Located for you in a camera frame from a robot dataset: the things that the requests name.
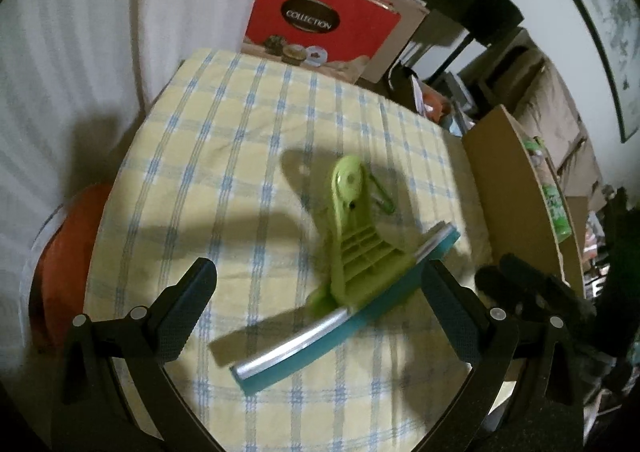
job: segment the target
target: plaid tablecloth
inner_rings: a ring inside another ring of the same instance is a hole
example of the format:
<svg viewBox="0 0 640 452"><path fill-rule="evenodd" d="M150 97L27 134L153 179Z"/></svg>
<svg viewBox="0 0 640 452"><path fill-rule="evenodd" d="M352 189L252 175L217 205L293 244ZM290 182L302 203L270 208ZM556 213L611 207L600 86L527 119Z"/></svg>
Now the plaid tablecloth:
<svg viewBox="0 0 640 452"><path fill-rule="evenodd" d="M245 397L228 366L304 323L328 278L326 177L360 155L398 206L380 232L413 250L439 220L462 237L447 257L462 282L489 262L462 143L373 93L246 55L185 61L140 128L94 248L94 320L149 305L205 255L218 287L182 355L167 364L194 413L230 452L409 450L467 369L421 293L289 378ZM123 363L130 404L152 432Z"/></svg>

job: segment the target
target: framed picture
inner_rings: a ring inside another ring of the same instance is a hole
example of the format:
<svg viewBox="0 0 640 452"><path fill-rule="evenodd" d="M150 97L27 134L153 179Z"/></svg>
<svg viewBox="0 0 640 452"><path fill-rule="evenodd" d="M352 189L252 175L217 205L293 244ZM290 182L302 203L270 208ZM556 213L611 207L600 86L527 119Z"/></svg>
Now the framed picture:
<svg viewBox="0 0 640 452"><path fill-rule="evenodd" d="M602 59L624 143L640 127L640 0L574 2Z"/></svg>

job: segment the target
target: brown sofa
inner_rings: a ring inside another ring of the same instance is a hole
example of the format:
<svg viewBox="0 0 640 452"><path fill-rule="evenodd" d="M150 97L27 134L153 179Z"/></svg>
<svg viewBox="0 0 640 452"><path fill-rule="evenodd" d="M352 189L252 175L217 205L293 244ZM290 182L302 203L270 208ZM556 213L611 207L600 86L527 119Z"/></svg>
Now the brown sofa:
<svg viewBox="0 0 640 452"><path fill-rule="evenodd" d="M527 30L517 28L460 76L484 109L503 104L531 136L540 136L566 196L584 196L590 210L606 203L602 173L571 93Z"/></svg>

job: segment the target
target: white curtain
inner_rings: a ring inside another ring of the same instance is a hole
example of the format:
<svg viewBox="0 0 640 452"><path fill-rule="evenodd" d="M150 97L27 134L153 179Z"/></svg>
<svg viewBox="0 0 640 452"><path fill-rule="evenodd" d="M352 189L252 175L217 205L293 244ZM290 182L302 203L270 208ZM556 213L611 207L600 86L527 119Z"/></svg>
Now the white curtain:
<svg viewBox="0 0 640 452"><path fill-rule="evenodd" d="M238 50L253 0L0 3L0 377L24 375L32 246L113 179L145 111L198 47Z"/></svg>

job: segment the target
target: beige cushion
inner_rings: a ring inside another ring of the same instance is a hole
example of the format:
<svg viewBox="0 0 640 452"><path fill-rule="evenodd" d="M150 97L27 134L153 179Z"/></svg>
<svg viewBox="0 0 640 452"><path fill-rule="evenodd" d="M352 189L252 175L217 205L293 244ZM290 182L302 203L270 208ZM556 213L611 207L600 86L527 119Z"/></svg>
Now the beige cushion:
<svg viewBox="0 0 640 452"><path fill-rule="evenodd" d="M600 191L600 169L589 139L583 140L560 169L559 185L565 196L584 196L590 210L600 210L604 196Z"/></svg>
<svg viewBox="0 0 640 452"><path fill-rule="evenodd" d="M558 169L582 136L558 70L546 64L518 103L513 116L529 135L542 137Z"/></svg>
<svg viewBox="0 0 640 452"><path fill-rule="evenodd" d="M543 54L531 48L521 54L494 84L494 94L513 113L543 65Z"/></svg>

